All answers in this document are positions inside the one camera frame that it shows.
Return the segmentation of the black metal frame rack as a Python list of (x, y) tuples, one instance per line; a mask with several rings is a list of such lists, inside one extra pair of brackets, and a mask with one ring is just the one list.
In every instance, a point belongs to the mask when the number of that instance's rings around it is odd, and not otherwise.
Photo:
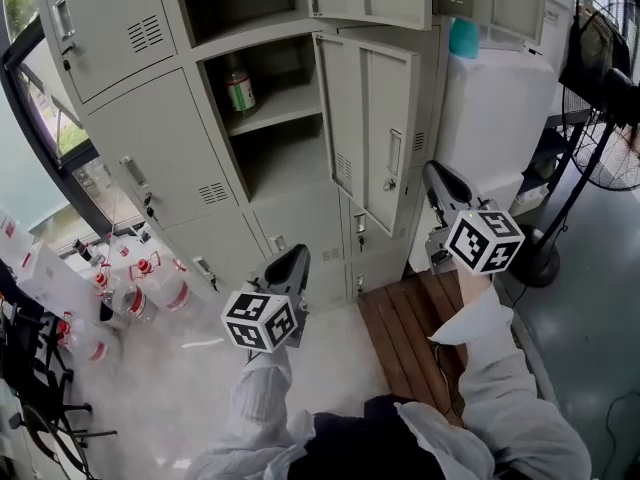
[(570, 112), (547, 119), (529, 165), (522, 173), (518, 195), (546, 185), (553, 192), (562, 177), (591, 111)]

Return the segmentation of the person's own body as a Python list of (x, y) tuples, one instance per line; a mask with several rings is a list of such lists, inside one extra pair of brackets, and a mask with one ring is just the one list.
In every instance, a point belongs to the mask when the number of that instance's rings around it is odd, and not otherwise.
[(530, 416), (458, 427), (431, 406), (384, 395), (360, 417), (305, 415), (285, 448), (234, 448), (228, 438), (185, 480), (589, 480), (584, 443), (550, 403)]

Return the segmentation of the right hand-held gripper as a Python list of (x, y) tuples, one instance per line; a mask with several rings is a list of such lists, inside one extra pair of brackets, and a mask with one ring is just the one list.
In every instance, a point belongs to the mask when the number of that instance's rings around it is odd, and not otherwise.
[(432, 272), (448, 272), (455, 262), (472, 274), (505, 271), (524, 242), (509, 212), (437, 160), (425, 164), (423, 181), (436, 221), (425, 243)]

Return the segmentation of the clear water jug red cap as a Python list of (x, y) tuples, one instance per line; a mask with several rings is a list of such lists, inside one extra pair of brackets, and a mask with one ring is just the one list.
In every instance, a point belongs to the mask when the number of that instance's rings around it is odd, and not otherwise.
[(186, 268), (173, 257), (154, 251), (129, 267), (130, 279), (164, 312), (181, 318), (195, 318), (205, 308), (204, 301), (188, 283)]
[(103, 302), (114, 313), (140, 323), (155, 320), (158, 307), (134, 282), (105, 273), (99, 273), (96, 282)]
[(82, 316), (65, 312), (58, 324), (58, 345), (81, 366), (113, 375), (122, 359), (121, 342), (115, 332)]

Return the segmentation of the black office chair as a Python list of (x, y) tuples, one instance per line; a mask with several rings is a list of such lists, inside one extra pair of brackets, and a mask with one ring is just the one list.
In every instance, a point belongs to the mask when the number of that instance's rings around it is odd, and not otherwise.
[(49, 422), (58, 422), (70, 411), (91, 413), (88, 403), (64, 402), (74, 371), (60, 355), (56, 332), (44, 331), (44, 308), (24, 294), (10, 300), (9, 305), (12, 314), (0, 319), (0, 378), (21, 403), (36, 409)]

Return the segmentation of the white wall panel blue poster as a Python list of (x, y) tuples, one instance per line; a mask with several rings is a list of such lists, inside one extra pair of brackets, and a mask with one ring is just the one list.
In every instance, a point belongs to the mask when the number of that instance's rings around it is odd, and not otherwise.
[(540, 52), (550, 62), (563, 53), (573, 0), (545, 0)]

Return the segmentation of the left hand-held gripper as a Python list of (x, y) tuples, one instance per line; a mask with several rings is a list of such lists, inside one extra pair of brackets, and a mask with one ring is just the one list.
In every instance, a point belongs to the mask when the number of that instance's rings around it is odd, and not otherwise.
[(306, 245), (290, 246), (257, 268), (252, 285), (267, 292), (245, 290), (248, 283), (231, 292), (221, 321), (235, 346), (254, 353), (299, 346), (308, 317), (301, 296), (307, 287), (310, 264)]

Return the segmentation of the person's left forearm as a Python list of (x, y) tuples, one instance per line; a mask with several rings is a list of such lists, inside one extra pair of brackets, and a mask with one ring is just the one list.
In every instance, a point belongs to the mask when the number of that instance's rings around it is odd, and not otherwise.
[(262, 450), (293, 443), (286, 407), (291, 383), (285, 348), (259, 354), (245, 365), (232, 390), (228, 410), (227, 438), (234, 448)]

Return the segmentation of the green label bottle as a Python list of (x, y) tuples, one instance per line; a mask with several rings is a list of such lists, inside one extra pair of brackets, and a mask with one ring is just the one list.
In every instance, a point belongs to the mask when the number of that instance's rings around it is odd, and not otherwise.
[(227, 67), (225, 86), (233, 111), (244, 113), (253, 109), (256, 100), (248, 72), (234, 53), (228, 54), (225, 62)]

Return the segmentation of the small white box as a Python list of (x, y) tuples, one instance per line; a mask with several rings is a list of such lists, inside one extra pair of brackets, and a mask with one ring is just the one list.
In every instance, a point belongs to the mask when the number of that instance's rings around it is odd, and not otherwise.
[(537, 208), (544, 201), (547, 194), (548, 190), (545, 186), (539, 186), (518, 194), (511, 206), (511, 214), (518, 216)]

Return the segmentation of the wooden slat platform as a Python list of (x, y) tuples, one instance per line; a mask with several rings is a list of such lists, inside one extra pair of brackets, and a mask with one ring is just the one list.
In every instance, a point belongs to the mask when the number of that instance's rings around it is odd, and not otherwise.
[(466, 348), (430, 339), (463, 308), (458, 273), (413, 274), (361, 294), (357, 305), (390, 393), (425, 403), (461, 427)]

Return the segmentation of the clear dispenser water bottle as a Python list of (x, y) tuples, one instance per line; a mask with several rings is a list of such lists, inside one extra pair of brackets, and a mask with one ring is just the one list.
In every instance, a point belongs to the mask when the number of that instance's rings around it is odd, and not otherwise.
[(13, 271), (21, 268), (36, 238), (0, 207), (0, 259)]

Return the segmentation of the black framed glass window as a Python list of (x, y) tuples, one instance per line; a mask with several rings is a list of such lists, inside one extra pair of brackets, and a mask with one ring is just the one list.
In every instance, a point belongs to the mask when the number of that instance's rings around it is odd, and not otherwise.
[(144, 224), (64, 89), (37, 0), (0, 0), (0, 210), (61, 254)]

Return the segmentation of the white stepped block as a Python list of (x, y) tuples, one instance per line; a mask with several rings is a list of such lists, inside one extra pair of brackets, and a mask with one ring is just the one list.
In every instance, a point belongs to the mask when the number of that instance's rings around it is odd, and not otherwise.
[(557, 80), (543, 57), (529, 53), (449, 55), (433, 159), (508, 211), (547, 121)]

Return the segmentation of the teal spray bottle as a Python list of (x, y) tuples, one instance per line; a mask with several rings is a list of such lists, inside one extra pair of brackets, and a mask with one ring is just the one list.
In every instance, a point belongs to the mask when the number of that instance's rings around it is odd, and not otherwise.
[(449, 35), (449, 52), (465, 59), (476, 59), (479, 54), (479, 27), (476, 23), (454, 18)]

